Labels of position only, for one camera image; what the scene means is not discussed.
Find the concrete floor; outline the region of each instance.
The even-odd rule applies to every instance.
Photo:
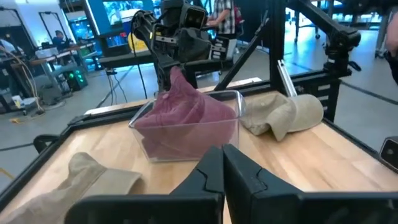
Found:
[[[319,40],[315,40],[314,36],[312,28],[301,29],[296,45],[293,42],[294,30],[287,32],[285,61],[291,75],[322,68],[326,60],[322,48],[325,36],[322,35]],[[379,150],[385,137],[398,133],[398,119],[394,118],[394,115],[398,114],[398,86],[391,77],[387,62],[374,59],[376,38],[377,32],[363,31],[360,46],[351,53],[351,59],[362,66],[362,72],[354,72],[352,76],[343,79],[347,85],[341,85],[340,88],[335,123],[373,149]],[[157,91],[153,66],[142,65],[141,70],[147,94],[153,97]],[[127,101],[144,99],[144,89],[136,67],[119,68],[118,72],[116,77],[121,82]],[[252,77],[269,79],[267,54],[255,51],[234,80]],[[203,76],[198,79],[198,85],[215,85],[219,79],[216,73]],[[19,114],[0,115],[0,167],[12,175],[18,175],[37,156],[35,149],[32,146],[13,150],[4,148],[31,143],[39,134],[58,134],[66,128],[72,118],[98,106],[109,93],[108,79],[103,72],[97,72],[90,74],[88,82],[89,85],[85,89],[66,99],[64,107],[48,111],[43,117],[24,124],[12,124],[9,119],[18,117]],[[124,103],[120,88],[116,88],[115,91],[118,103]],[[110,104],[109,96],[103,101],[102,106]],[[10,181],[0,174],[0,190]]]

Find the plaid shirt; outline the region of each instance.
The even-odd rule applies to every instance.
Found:
[[[213,18],[217,19],[225,9],[229,9],[230,13],[225,17],[225,20],[220,22],[218,25],[217,33],[235,34],[235,11],[233,0],[215,0]]]

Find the tan fabric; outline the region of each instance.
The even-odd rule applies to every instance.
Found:
[[[246,100],[246,114],[242,125],[254,135],[272,130],[277,141],[289,132],[302,131],[319,124],[323,107],[312,95],[287,98],[280,93],[270,93]]]
[[[33,198],[13,211],[2,224],[61,224],[68,209],[92,195],[128,194],[141,176],[137,172],[108,169],[85,152],[69,162],[69,175],[52,192]]]

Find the cable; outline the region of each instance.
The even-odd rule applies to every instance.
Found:
[[[114,79],[116,79],[116,81],[118,82],[118,86],[119,86],[119,88],[120,88],[120,90],[122,91],[123,96],[124,96],[124,101],[126,101],[126,103],[127,103],[126,94],[124,93],[124,90],[123,90],[122,86],[120,85],[120,82],[119,82],[118,78],[117,78],[116,76],[114,76]]]
[[[113,84],[112,77],[111,77],[111,83],[112,83],[112,91],[114,93],[114,103],[115,103],[115,105],[117,105],[118,104],[118,94],[115,91],[115,85]]]
[[[109,87],[111,87],[111,96],[112,96],[111,106],[113,106],[113,86],[111,84],[111,78],[109,76],[108,76],[108,82],[109,82]]]
[[[132,38],[132,36],[134,35],[134,29],[133,29],[133,26],[132,26],[132,21],[131,21],[131,25],[130,25],[130,30],[131,30],[130,37],[131,37],[132,51],[134,52],[134,57],[136,58],[137,57],[136,46],[134,45],[134,39]],[[137,66],[138,66],[139,76],[141,77],[142,87],[144,87],[145,99],[148,99],[147,89],[145,88],[145,83],[144,83],[144,78],[142,77],[141,68],[140,68],[139,64],[137,64]]]
[[[26,79],[27,79],[27,81],[28,81],[28,83],[29,83],[30,90],[32,91],[32,95],[33,95],[33,97],[35,98],[35,102],[36,102],[36,105],[37,105],[37,109],[38,109],[39,111],[45,111],[45,110],[40,106],[40,104],[39,104],[39,95],[37,94],[36,82],[35,82],[35,80],[34,80],[34,77],[33,77],[32,72],[30,72],[30,70],[29,70],[29,67],[28,67],[23,61],[21,61],[18,57],[16,57],[13,53],[8,52],[3,46],[0,46],[0,50],[3,51],[3,52],[6,53],[6,54],[11,55],[11,56],[14,57],[20,64],[23,65],[23,66],[22,66],[22,71],[24,72],[24,75],[25,75],[25,77],[26,77]],[[25,68],[26,68],[27,71],[29,72],[29,75],[30,75],[30,77],[32,78],[33,84],[32,84],[32,82],[30,81],[28,75],[26,74]]]

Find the clear plastic bin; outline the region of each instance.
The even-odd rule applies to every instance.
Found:
[[[239,118],[244,114],[245,102],[238,91],[225,90],[207,93],[222,101],[235,112],[234,119],[207,123],[178,124],[150,128],[135,128],[134,123],[147,114],[155,100],[146,103],[131,119],[132,129],[141,149],[151,162],[200,160],[211,147],[239,144]]]

